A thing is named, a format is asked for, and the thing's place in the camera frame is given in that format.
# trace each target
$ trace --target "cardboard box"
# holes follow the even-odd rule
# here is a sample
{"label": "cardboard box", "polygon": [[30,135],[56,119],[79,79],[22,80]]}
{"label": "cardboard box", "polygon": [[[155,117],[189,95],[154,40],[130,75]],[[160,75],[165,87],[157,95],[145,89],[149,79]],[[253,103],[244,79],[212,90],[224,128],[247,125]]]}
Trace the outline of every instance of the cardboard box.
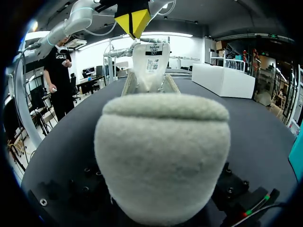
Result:
{"label": "cardboard box", "polygon": [[227,42],[225,42],[225,41],[218,41],[216,43],[217,51],[224,50],[224,48],[226,48],[226,47],[227,47]]}
{"label": "cardboard box", "polygon": [[220,58],[224,57],[224,51],[219,51],[219,57]]}

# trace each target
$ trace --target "person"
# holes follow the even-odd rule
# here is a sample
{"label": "person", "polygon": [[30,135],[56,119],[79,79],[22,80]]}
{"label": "person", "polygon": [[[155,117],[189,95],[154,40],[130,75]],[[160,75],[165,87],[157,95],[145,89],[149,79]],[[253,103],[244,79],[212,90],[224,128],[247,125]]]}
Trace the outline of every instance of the person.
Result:
{"label": "person", "polygon": [[74,108],[68,68],[71,56],[64,44],[69,36],[61,40],[45,58],[44,75],[51,94],[51,101],[58,121]]}
{"label": "person", "polygon": [[[113,64],[113,73],[115,73],[115,62],[112,62]],[[118,76],[118,72],[120,71],[120,69],[116,66],[116,76]]]}

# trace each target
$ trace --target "ceiling light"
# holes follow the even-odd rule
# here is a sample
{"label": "ceiling light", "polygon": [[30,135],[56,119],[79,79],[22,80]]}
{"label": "ceiling light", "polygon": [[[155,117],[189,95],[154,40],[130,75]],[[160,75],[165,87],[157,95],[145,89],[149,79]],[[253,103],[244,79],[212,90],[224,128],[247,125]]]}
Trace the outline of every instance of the ceiling light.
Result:
{"label": "ceiling light", "polygon": [[39,31],[39,32],[30,32],[25,36],[25,41],[37,38],[46,37],[49,34],[49,31]]}
{"label": "ceiling light", "polygon": [[287,82],[287,80],[285,79],[285,77],[283,76],[283,74],[281,73],[281,76],[283,77],[283,79],[285,80],[285,82]]}
{"label": "ceiling light", "polygon": [[176,32],[143,32],[142,35],[176,35],[183,37],[193,37],[193,35],[190,34],[176,33]]}
{"label": "ceiling light", "polygon": [[93,43],[93,44],[86,45],[86,46],[80,48],[79,51],[83,51],[83,50],[85,50],[85,49],[87,49],[87,48],[90,48],[90,47],[92,47],[92,46],[95,46],[95,45],[98,45],[98,44],[102,44],[102,43],[106,43],[106,42],[109,42],[109,39],[104,39],[104,40],[101,40],[101,41],[99,41],[99,42],[95,42],[95,43]]}
{"label": "ceiling light", "polygon": [[33,30],[33,32],[35,32],[35,31],[37,30],[37,28],[38,28],[38,22],[35,21],[35,22],[33,23],[33,25],[32,25],[32,30]]}
{"label": "ceiling light", "polygon": [[35,75],[33,75],[30,79],[29,82],[32,81],[35,78]]}

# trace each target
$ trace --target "office chair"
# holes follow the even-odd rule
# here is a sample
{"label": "office chair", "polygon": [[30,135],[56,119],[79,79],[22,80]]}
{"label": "office chair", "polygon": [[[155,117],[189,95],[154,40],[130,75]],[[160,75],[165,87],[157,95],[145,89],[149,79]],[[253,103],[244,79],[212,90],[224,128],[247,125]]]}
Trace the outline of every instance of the office chair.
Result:
{"label": "office chair", "polygon": [[72,100],[77,103],[77,98],[81,100],[81,97],[78,97],[79,94],[76,88],[76,76],[74,73],[71,74],[71,94],[72,94]]}

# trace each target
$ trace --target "computer monitor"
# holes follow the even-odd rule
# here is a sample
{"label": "computer monitor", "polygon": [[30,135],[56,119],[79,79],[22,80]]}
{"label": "computer monitor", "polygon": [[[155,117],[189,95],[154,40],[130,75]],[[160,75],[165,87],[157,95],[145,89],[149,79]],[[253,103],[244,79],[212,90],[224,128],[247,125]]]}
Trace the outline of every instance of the computer monitor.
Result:
{"label": "computer monitor", "polygon": [[30,91],[30,96],[31,96],[31,103],[34,109],[39,109],[45,107],[43,103],[43,96],[44,96],[44,91],[42,88],[42,85],[34,88],[33,90]]}
{"label": "computer monitor", "polygon": [[90,68],[87,68],[87,69],[84,69],[82,71],[82,75],[84,78],[87,78],[89,77],[91,74],[93,74],[95,72],[95,67],[90,67]]}
{"label": "computer monitor", "polygon": [[98,65],[98,66],[96,67],[96,75],[97,75],[97,76],[103,76],[103,75],[104,75],[103,66],[102,66],[102,65]]}

